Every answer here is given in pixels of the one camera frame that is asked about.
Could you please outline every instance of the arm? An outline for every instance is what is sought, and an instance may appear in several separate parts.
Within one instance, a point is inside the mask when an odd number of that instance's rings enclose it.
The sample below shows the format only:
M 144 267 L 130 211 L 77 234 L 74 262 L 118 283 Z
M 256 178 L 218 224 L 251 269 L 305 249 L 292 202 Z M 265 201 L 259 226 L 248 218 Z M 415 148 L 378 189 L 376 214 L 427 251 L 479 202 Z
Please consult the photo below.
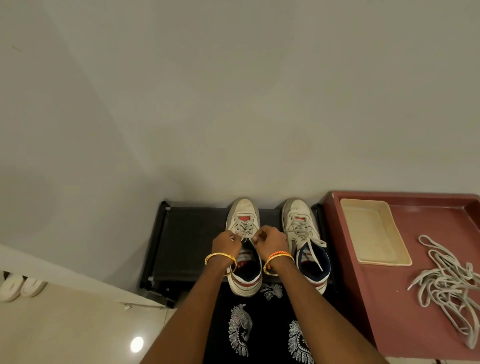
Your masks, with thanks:
M 284 233 L 263 226 L 254 241 L 263 260 L 288 251 Z M 287 256 L 270 262 L 287 290 L 295 315 L 316 363 L 387 363 L 386 359 L 306 280 Z
M 227 253 L 236 258 L 240 248 L 240 236 L 224 231 L 213 240 L 212 253 Z M 202 362 L 216 297 L 225 270 L 231 264 L 232 260 L 222 255 L 208 260 L 202 275 L 141 364 Z

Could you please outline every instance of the black pants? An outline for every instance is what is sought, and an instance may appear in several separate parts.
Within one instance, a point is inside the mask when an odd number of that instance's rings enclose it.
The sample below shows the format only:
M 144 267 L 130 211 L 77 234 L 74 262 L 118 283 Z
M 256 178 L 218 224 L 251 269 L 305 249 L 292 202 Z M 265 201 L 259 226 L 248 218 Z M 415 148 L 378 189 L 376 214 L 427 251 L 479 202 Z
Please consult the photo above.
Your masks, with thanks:
M 222 283 L 208 332 L 204 363 L 313 364 L 287 293 L 262 284 L 250 298 Z

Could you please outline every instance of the red tray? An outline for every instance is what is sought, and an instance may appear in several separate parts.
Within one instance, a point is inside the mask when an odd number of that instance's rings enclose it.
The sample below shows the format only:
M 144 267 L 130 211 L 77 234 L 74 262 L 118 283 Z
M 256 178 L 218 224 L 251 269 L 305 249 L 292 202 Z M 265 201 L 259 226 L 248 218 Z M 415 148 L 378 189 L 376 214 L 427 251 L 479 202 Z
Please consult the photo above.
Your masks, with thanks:
M 359 264 L 340 205 L 342 198 L 386 201 L 412 265 Z M 351 310 L 346 316 L 380 353 L 480 360 L 480 342 L 469 349 L 465 336 L 455 330 L 440 307 L 432 303 L 426 308 L 419 306 L 418 286 L 407 291 L 422 270 L 436 267 L 427 255 L 428 248 L 418 242 L 421 234 L 445 246 L 462 264 L 471 262 L 480 272 L 480 196 L 333 191 L 326 196 L 324 207 Z M 480 303 L 478 292 L 469 296 Z

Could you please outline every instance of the white sneaker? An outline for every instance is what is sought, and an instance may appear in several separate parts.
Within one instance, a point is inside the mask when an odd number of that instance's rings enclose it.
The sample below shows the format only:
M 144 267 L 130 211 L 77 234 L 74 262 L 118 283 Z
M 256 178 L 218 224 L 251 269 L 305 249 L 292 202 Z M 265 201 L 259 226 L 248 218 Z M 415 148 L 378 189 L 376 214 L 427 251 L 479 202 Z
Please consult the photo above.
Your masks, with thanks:
M 232 292 L 238 296 L 251 297 L 262 285 L 262 259 L 252 243 L 253 236 L 260 228 L 259 216 L 252 201 L 239 198 L 233 202 L 227 217 L 227 230 L 242 234 L 237 269 L 227 277 Z M 228 267 L 227 273 L 234 267 Z
M 297 251 L 298 269 L 323 294 L 330 275 L 330 259 L 324 249 L 327 243 L 320 239 L 312 210 L 302 200 L 291 198 L 283 205 L 282 224 L 290 253 L 294 255 Z

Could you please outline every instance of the white slipper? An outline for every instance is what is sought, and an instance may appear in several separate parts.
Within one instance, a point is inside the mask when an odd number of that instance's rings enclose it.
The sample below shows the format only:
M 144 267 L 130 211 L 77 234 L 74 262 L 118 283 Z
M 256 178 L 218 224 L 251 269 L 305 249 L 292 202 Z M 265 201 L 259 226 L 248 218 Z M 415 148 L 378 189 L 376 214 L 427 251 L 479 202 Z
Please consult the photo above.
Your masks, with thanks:
M 0 302 L 10 302 L 20 296 L 24 282 L 22 275 L 10 274 L 0 287 Z
M 35 278 L 27 278 L 22 286 L 21 295 L 25 297 L 34 297 L 42 292 L 47 282 Z

